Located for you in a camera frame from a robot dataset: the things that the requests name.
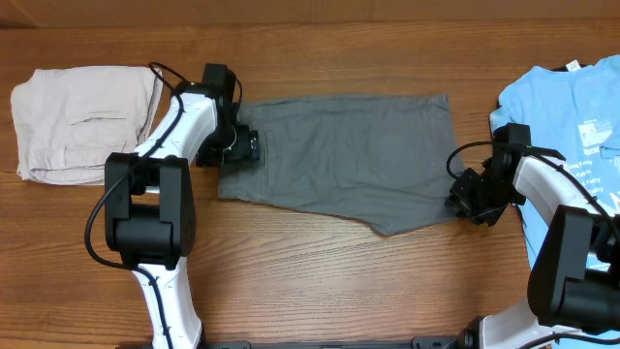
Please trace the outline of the grey shorts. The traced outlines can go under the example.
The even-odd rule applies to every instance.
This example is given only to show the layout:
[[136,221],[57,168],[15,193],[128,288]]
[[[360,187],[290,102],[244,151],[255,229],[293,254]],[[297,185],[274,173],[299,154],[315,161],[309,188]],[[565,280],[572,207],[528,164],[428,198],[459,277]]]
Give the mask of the grey shorts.
[[224,200],[352,218],[383,236],[456,217],[446,94],[268,100],[239,119],[258,131],[260,159],[221,169]]

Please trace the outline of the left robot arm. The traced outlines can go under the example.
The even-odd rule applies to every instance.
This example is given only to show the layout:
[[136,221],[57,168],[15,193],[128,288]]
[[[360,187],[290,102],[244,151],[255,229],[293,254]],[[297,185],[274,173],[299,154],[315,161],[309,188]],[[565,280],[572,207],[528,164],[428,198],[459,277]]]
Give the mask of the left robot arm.
[[257,131],[237,120],[241,102],[235,73],[208,63],[200,81],[181,78],[171,88],[170,109],[144,143],[106,160],[105,193],[93,211],[105,215],[115,267],[141,287],[152,348],[204,346],[187,271],[197,232],[190,168],[259,161]]

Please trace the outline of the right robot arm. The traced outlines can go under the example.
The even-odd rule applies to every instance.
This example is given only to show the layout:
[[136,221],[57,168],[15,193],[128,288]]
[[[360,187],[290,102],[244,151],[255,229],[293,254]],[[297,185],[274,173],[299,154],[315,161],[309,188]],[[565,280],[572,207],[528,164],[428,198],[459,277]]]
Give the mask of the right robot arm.
[[619,329],[619,217],[567,170],[557,150],[531,144],[527,125],[508,123],[488,141],[482,173],[456,175],[449,201],[460,218],[496,224],[511,205],[532,203],[547,233],[527,297],[472,321],[452,348],[541,348],[563,339],[616,345]]

